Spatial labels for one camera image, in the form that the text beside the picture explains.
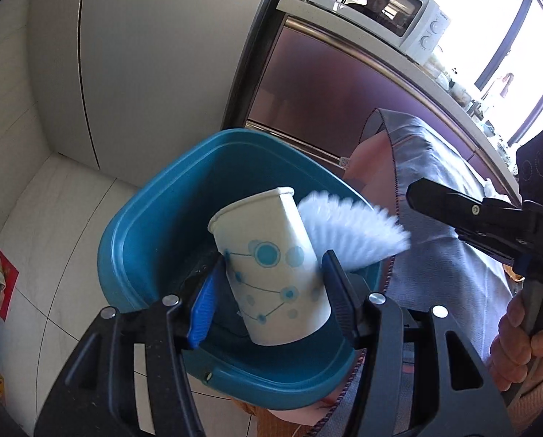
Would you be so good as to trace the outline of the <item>pink sleeve forearm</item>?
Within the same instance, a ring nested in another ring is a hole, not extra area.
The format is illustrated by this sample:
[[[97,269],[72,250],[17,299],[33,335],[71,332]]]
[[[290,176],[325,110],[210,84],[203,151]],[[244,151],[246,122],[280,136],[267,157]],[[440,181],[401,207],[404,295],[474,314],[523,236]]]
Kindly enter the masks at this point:
[[[508,407],[516,436],[526,431],[543,411],[543,381]]]

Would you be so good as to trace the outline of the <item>person's right hand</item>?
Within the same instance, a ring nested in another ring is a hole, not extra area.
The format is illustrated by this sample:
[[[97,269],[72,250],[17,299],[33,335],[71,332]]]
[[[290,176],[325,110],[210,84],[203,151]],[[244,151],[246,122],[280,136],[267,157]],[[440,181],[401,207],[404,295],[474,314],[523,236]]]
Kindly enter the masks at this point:
[[[490,347],[487,367],[499,391],[523,384],[524,394],[543,382],[543,330],[529,337],[521,328],[525,314],[519,293],[510,300]]]

